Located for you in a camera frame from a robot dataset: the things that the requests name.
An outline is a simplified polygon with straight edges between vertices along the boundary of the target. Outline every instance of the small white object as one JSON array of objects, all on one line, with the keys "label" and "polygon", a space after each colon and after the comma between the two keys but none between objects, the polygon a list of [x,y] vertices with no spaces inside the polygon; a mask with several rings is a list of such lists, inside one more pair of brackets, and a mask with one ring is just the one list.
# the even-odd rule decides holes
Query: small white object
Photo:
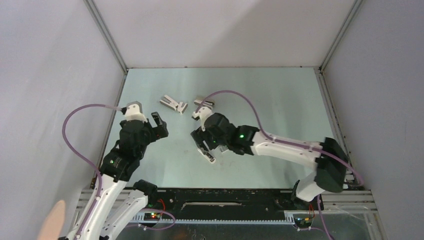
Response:
[{"label": "small white object", "polygon": [[160,100],[160,103],[162,105],[164,105],[165,107],[168,107],[174,111],[177,110],[178,108],[178,102],[175,101],[174,99],[172,99],[170,96],[165,95],[163,96],[163,98]]},{"label": "small white object", "polygon": [[346,174],[346,181],[353,181],[355,180],[355,177],[352,174]]},{"label": "small white object", "polygon": [[[203,102],[203,99],[201,98],[196,98],[196,100],[194,100],[194,104],[196,106],[200,106],[200,104]],[[204,101],[203,106],[202,107],[208,107],[211,110],[214,109],[214,105],[215,103],[213,101]]]},{"label": "small white object", "polygon": [[224,145],[219,145],[219,150],[221,151],[221,153],[225,153],[228,151],[228,147],[224,146]]},{"label": "small white object", "polygon": [[310,202],[315,198],[315,196],[325,192],[325,190],[320,188],[314,181],[316,175],[317,172],[313,171],[307,177],[299,181],[296,189],[297,198],[305,202]]},{"label": "small white object", "polygon": [[143,114],[142,104],[138,101],[130,102],[126,105],[125,119],[127,121],[140,120],[147,123],[147,118]]},{"label": "small white object", "polygon": [[189,105],[187,103],[180,101],[176,111],[179,112],[180,114],[183,114],[186,111],[188,106]]},{"label": "small white object", "polygon": [[182,101],[178,103],[177,101],[175,101],[168,95],[163,96],[163,98],[159,102],[165,107],[170,108],[174,111],[177,111],[180,114],[183,114],[186,111],[187,107],[189,106],[187,103]]},{"label": "small white object", "polygon": [[200,148],[197,149],[198,152],[209,161],[209,163],[214,164],[215,163],[215,157],[212,156],[212,154],[210,154],[208,151],[202,150]]},{"label": "small white object", "polygon": [[200,108],[198,112],[194,111],[193,114],[192,114],[192,117],[194,119],[197,119],[197,118],[200,119],[201,130],[204,132],[206,130],[206,128],[205,128],[206,119],[208,119],[213,114],[214,113],[212,112],[212,110],[210,108],[204,106],[204,107]]}]

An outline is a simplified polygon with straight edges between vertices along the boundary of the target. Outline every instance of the white ceiling panel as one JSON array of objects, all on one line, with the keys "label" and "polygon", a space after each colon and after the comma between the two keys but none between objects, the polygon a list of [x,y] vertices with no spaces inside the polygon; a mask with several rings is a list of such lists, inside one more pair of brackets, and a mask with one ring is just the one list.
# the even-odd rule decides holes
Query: white ceiling panel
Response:
[{"label": "white ceiling panel", "polygon": [[96,0],[129,68],[317,66],[354,0]]}]

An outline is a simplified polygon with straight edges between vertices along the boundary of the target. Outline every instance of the metal frame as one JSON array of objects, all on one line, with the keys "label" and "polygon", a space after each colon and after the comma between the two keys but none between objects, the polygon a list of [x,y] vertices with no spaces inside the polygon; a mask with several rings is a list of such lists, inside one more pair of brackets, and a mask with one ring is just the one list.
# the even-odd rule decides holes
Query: metal frame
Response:
[{"label": "metal frame", "polygon": [[362,6],[362,3],[364,0],[355,0],[352,7],[350,8],[349,13],[347,14],[346,18],[344,19],[343,24],[340,27],[340,30],[338,31],[334,41],[332,42],[327,54],[324,57],[324,60],[321,63],[321,71],[325,71],[327,65],[329,64],[334,52],[336,51],[337,47],[340,44],[340,41],[345,36],[346,31],[348,30],[349,26],[351,25],[353,19],[355,18],[356,14],[358,13],[359,9]]},{"label": "metal frame", "polygon": [[104,37],[104,40],[106,41],[107,45],[112,51],[113,56],[115,57],[118,64],[120,65],[123,73],[126,75],[128,73],[128,67],[125,64],[124,58],[122,57],[117,47],[117,44],[112,38],[112,35],[109,32],[109,29],[106,26],[105,21],[103,20],[102,15],[99,12],[99,9],[97,8],[93,0],[84,0],[84,3],[87,6],[87,9],[90,12],[91,16],[93,17],[95,24],[100,30],[101,35]]},{"label": "metal frame", "polygon": [[[115,101],[115,105],[119,103],[119,100],[122,95],[123,87],[126,81],[127,73],[128,73],[128,67],[111,35],[109,32],[105,21],[103,20],[96,4],[94,3],[94,0],[84,0],[87,9],[89,10],[90,14],[92,15],[96,25],[98,26],[102,36],[104,37],[107,45],[109,46],[110,50],[112,51],[113,56],[117,60],[118,64],[120,65],[124,77],[122,79],[118,96]],[[360,7],[362,6],[364,0],[355,0],[348,15],[346,16],[346,19],[344,20],[342,26],[340,27],[340,30],[338,31],[333,43],[331,44],[328,52],[326,53],[321,66],[314,67],[316,79],[318,82],[319,89],[321,91],[322,99],[324,101],[325,109],[329,118],[329,121],[331,122],[331,130],[334,134],[334,137],[336,140],[341,144],[343,150],[346,152],[346,154],[349,157],[350,151],[348,150],[345,136],[342,134],[342,130],[340,127],[340,122],[337,118],[336,109],[334,107],[333,101],[330,97],[329,89],[326,84],[325,78],[323,76],[323,72],[325,71],[327,65],[329,64],[334,52],[336,51],[337,47],[339,46],[341,40],[343,39],[344,35],[346,34],[346,31],[350,24],[352,23],[354,17],[357,15]],[[98,164],[100,165],[102,162],[103,153],[106,148],[106,142],[109,138],[113,120],[115,118],[115,113],[112,114],[109,125],[108,125],[108,131],[103,141],[103,147],[101,149],[101,155],[98,159]],[[84,209],[84,207],[87,205],[88,199],[90,198],[93,190],[92,189],[83,189],[80,195],[80,199],[78,201],[74,218],[73,218],[73,224],[75,224],[78,216],[80,215],[81,211]],[[119,197],[116,199],[115,203],[113,204],[112,209],[116,209],[128,196],[130,190],[123,190]],[[344,191],[342,193],[329,193],[325,192],[322,194],[323,198],[323,204],[324,204],[324,210],[322,211],[323,214],[363,214],[365,218],[365,222],[367,224],[368,232],[370,235],[371,240],[387,240],[387,236],[385,234],[380,216],[377,211],[377,206],[374,202],[374,198],[372,196],[371,191],[365,190],[365,191],[358,191],[358,190],[348,190]],[[293,215],[294,214],[306,214],[306,211],[286,211],[286,219],[283,219],[282,221],[263,221],[263,222],[237,222],[237,224],[293,224]],[[142,214],[137,214],[132,219],[132,222],[137,223],[141,219],[143,219]],[[177,221],[181,224],[232,224],[232,222],[218,222],[218,221],[191,221],[187,219],[179,219]]]},{"label": "metal frame", "polygon": [[[112,209],[117,209],[128,197],[132,190],[122,190]],[[281,193],[291,193],[292,190],[281,190]],[[76,206],[76,212],[80,212],[87,205],[93,189],[83,189]],[[324,204],[324,214],[376,214],[377,206],[374,202],[373,195],[370,190],[347,190],[341,193],[324,192],[322,193],[322,201]],[[306,214],[308,211],[302,210],[286,210],[286,214]]]},{"label": "metal frame", "polygon": [[336,114],[336,108],[333,104],[333,100],[330,96],[330,91],[327,86],[326,80],[323,76],[323,73],[321,71],[320,67],[314,67],[316,80],[318,81],[318,87],[321,91],[322,100],[324,101],[325,111],[328,115],[328,120],[330,122],[331,131],[334,135],[334,138],[337,140],[337,142],[341,145],[342,149],[346,153],[346,155],[349,157],[349,154],[351,153],[348,149],[348,146],[346,144],[346,136],[343,135],[342,129],[340,127],[339,119],[337,118]]}]

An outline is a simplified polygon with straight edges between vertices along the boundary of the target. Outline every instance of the light gray table surface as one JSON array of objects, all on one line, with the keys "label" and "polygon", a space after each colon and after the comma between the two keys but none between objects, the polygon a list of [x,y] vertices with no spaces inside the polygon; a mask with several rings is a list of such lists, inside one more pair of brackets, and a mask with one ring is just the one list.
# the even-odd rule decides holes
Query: light gray table surface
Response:
[{"label": "light gray table surface", "polygon": [[[268,156],[215,153],[210,164],[197,151],[190,133],[200,126],[191,118],[196,96],[219,90],[234,90],[247,96],[256,107],[263,127],[269,133],[305,141],[333,137],[329,118],[313,68],[145,68],[130,69],[119,106],[139,101],[153,125],[152,112],[167,122],[169,137],[147,147],[140,167],[128,186],[143,179],[158,187],[170,188],[284,188],[290,189],[311,169]],[[169,95],[188,103],[184,114],[161,105]],[[258,126],[249,105],[239,96],[223,93],[213,98],[214,112],[224,114],[235,126]],[[119,139],[117,113],[106,145],[106,152]]]}]

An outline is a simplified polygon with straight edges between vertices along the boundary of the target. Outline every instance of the wire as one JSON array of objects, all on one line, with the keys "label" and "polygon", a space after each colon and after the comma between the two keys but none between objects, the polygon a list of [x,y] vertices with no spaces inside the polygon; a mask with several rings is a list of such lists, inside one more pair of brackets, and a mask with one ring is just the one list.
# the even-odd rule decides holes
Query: wire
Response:
[{"label": "wire", "polygon": [[[318,230],[318,231],[320,231],[320,232],[326,233],[326,231],[322,230],[322,229],[321,229],[321,228],[319,228],[319,227],[300,228],[300,227],[296,226],[296,224],[293,224],[292,226],[293,226],[293,228],[295,228],[295,229],[296,229],[296,230],[298,230],[298,231],[311,231],[311,230]],[[331,234],[330,234],[330,240],[336,240],[336,239],[334,238],[334,236],[333,236],[333,235],[331,235]]]},{"label": "wire", "polygon": [[[272,141],[275,141],[275,142],[277,142],[277,143],[281,143],[281,144],[286,144],[286,145],[291,145],[291,146],[294,146],[294,147],[298,147],[298,148],[303,148],[303,149],[309,149],[309,148],[311,148],[310,146],[308,146],[308,145],[303,145],[303,144],[300,144],[300,143],[295,143],[295,142],[290,142],[290,141],[285,141],[285,140],[281,140],[281,139],[273,139],[271,136],[269,136],[266,132],[265,132],[265,130],[264,130],[264,128],[262,127],[262,124],[261,124],[261,120],[259,119],[259,114],[258,114],[258,112],[256,111],[256,108],[253,106],[253,103],[246,97],[246,96],[244,96],[243,94],[241,94],[241,93],[239,93],[239,92],[236,92],[236,91],[233,91],[233,90],[221,90],[221,91],[216,91],[216,92],[214,92],[214,93],[212,93],[212,94],[210,94],[209,96],[207,96],[207,97],[205,97],[204,99],[203,99],[203,101],[201,101],[201,103],[200,103],[200,105],[197,107],[197,109],[196,109],[196,113],[200,110],[200,108],[203,106],[203,104],[205,103],[205,101],[207,100],[207,99],[209,99],[209,98],[211,98],[211,97],[213,97],[213,96],[215,96],[215,95],[218,95],[218,94],[223,94],[223,93],[229,93],[229,94],[235,94],[235,95],[238,95],[238,96],[240,96],[240,97],[242,97],[244,100],[246,100],[246,102],[250,105],[250,107],[252,108],[252,110],[253,110],[253,113],[254,113],[254,115],[255,115],[255,117],[256,117],[256,121],[257,121],[257,124],[259,125],[259,129],[260,129],[260,131],[262,132],[262,134],[266,137],[266,138],[268,138],[269,140],[272,140]],[[329,152],[327,152],[327,151],[324,151],[324,150],[322,150],[322,149],[319,149],[319,148],[317,148],[317,147],[312,147],[311,148],[311,150],[312,151],[315,151],[315,152],[318,152],[318,153],[320,153],[320,154],[324,154],[324,155],[326,155],[326,156],[328,156],[328,157],[330,157],[330,158],[332,158],[332,159],[334,159],[334,160],[336,160],[337,162],[339,162],[339,163],[341,163],[343,166],[345,166],[347,169],[349,169],[350,171],[352,171],[352,173],[356,176],[356,178],[357,178],[357,180],[358,180],[358,185],[360,185],[360,186],[362,186],[363,184],[364,184],[364,179],[362,178],[362,176],[352,167],[352,166],[350,166],[348,163],[346,163],[345,161],[343,161],[342,159],[340,159],[338,156],[336,156],[336,155],[334,155],[334,154],[331,154],[331,153],[329,153]]]},{"label": "wire", "polygon": [[139,228],[143,228],[143,229],[149,229],[149,230],[154,230],[154,231],[161,231],[161,230],[165,230],[165,229],[171,228],[177,222],[177,220],[176,220],[176,218],[175,218],[174,215],[172,215],[170,212],[164,211],[164,210],[152,209],[152,208],[143,208],[140,211],[140,213],[160,213],[160,214],[166,214],[166,215],[168,215],[168,216],[170,216],[172,218],[172,223],[171,223],[171,225],[160,227],[160,228],[153,228],[153,227],[144,226],[144,225],[141,225],[141,223],[138,223],[138,224],[129,224],[125,228],[139,227]]},{"label": "wire", "polygon": [[309,204],[309,217],[312,218],[312,219],[315,218],[315,211],[314,211],[314,206],[312,206],[312,203]]},{"label": "wire", "polygon": [[[68,124],[69,119],[72,117],[72,115],[74,115],[76,112],[86,109],[86,108],[91,108],[91,107],[103,107],[103,108],[108,108],[108,109],[113,109],[115,111],[120,111],[121,108],[118,106],[110,106],[110,105],[105,105],[105,104],[88,104],[88,105],[84,105],[84,106],[80,106],[77,109],[73,110],[71,113],[69,113],[69,115],[65,118],[65,121],[63,122],[63,126],[62,126],[62,137],[63,140],[65,141],[66,145],[72,150],[72,152],[74,152],[78,157],[80,157],[82,160],[84,160],[86,163],[88,163],[88,165],[90,165],[90,167],[92,167],[95,171],[95,174],[97,176],[98,179],[98,187],[97,187],[97,192],[96,192],[96,197],[100,197],[100,192],[102,190],[102,176],[100,174],[99,169],[97,168],[97,166],[90,161],[88,158],[86,158],[85,156],[83,156],[81,153],[79,153],[74,146],[72,146],[72,144],[69,142],[67,136],[66,136],[66,126]],[[74,240],[77,240],[77,235],[81,235],[81,231],[83,230],[84,226],[87,223],[87,220],[90,216],[90,214],[92,213],[95,205],[97,203],[97,199],[94,198],[91,206],[89,207],[87,214],[85,215],[84,219],[82,220],[81,225],[78,228],[78,231],[75,234],[75,237],[73,238]]]},{"label": "wire", "polygon": [[162,206],[163,206],[163,211],[165,211],[165,203],[164,203],[164,201],[162,200],[162,198],[160,198],[159,200],[157,200],[159,203],[162,203]]},{"label": "wire", "polygon": [[334,240],[333,236],[329,233],[329,230],[327,229],[326,222],[324,221],[324,216],[323,216],[323,213],[321,212],[321,207],[320,207],[320,203],[321,203],[320,198],[321,198],[321,194],[319,194],[316,197],[316,202],[318,203],[319,217],[321,218],[322,226],[324,227],[324,230],[325,230],[325,233],[327,234],[328,239]]}]

